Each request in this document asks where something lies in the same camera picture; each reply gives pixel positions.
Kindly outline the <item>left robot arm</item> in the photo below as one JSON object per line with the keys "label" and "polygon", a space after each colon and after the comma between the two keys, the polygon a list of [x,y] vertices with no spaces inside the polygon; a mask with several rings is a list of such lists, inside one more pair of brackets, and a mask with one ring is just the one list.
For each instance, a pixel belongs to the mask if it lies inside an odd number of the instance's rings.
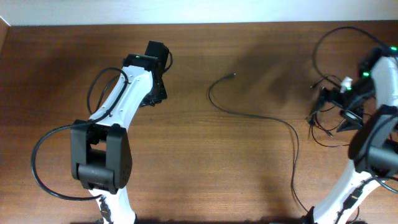
{"label": "left robot arm", "polygon": [[118,82],[89,120],[71,128],[71,172],[94,196],[98,223],[135,223],[126,186],[132,170],[127,132],[139,108],[167,99],[162,75],[172,66],[172,53],[149,41],[143,55],[123,59]]}

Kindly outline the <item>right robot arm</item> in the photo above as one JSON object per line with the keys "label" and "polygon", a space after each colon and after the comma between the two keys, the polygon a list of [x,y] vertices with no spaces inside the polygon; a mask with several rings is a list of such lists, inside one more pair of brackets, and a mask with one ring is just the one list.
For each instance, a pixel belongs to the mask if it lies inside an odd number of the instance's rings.
{"label": "right robot arm", "polygon": [[301,223],[346,223],[376,188],[397,176],[397,48],[375,48],[358,66],[359,79],[345,78],[337,87],[322,88],[307,118],[325,103],[340,108],[338,131],[355,130],[348,145],[348,165],[332,191],[312,207]]}

